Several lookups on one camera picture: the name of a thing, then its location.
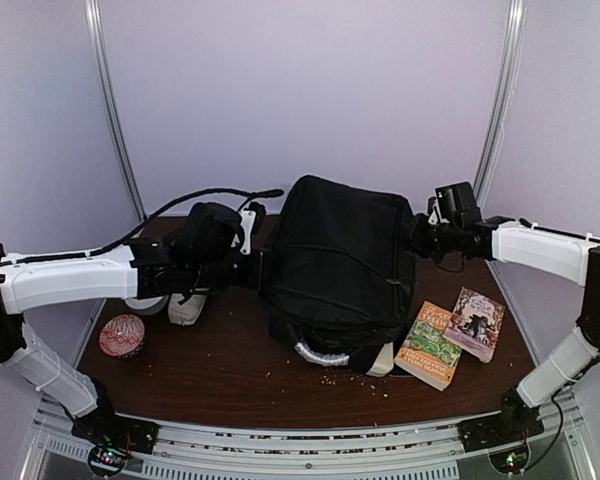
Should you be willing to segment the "black student backpack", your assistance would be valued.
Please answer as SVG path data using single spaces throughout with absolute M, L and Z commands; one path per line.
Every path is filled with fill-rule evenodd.
M 300 178 L 265 242 L 271 338 L 322 367 L 389 374 L 412 323 L 413 218 L 400 195 Z

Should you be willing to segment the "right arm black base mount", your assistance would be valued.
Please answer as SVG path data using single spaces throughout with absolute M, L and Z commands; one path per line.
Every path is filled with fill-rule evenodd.
M 544 432 L 541 420 L 507 421 L 501 414 L 463 420 L 457 424 L 458 434 L 466 453 L 492 449 Z

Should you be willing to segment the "orange treehouse paperback book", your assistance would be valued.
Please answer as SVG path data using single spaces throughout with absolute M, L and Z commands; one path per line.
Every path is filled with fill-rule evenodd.
M 394 365 L 438 391 L 452 382 L 462 349 L 444 337 L 451 313 L 424 301 Z

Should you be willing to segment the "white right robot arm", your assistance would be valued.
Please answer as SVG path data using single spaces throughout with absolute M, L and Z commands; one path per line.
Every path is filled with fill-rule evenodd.
M 493 419 L 499 440 L 515 440 L 531 424 L 529 410 L 600 362 L 600 237 L 541 226 L 522 217 L 485 218 L 472 186 L 461 182 L 436 188 L 428 210 L 411 220 L 406 235 L 423 258 L 449 253 L 526 268 L 572 284 L 581 291 L 573 328 L 547 357 L 514 387 L 515 403 Z

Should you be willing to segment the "purple illustrated paperback book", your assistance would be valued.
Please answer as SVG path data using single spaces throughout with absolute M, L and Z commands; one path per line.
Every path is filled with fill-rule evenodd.
M 443 337 L 475 356 L 482 363 L 490 363 L 505 312 L 504 305 L 463 287 Z

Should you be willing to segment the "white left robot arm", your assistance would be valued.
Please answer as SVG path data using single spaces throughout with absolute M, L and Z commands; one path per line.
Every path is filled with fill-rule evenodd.
M 257 202 L 239 210 L 197 203 L 182 227 L 163 239 L 133 235 L 94 251 L 40 256 L 6 254 L 0 245 L 0 364 L 54 397 L 101 443 L 117 442 L 124 424 L 105 388 L 41 341 L 25 312 L 109 298 L 147 311 L 166 301 L 170 321 L 190 326 L 207 295 L 238 279 L 265 216 Z

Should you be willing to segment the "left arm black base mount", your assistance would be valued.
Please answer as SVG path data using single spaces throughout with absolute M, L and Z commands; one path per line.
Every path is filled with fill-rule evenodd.
M 66 413 L 73 426 L 71 433 L 99 447 L 109 447 L 123 453 L 151 454 L 159 426 L 155 422 L 117 414 L 104 416 L 92 412 L 83 417 Z

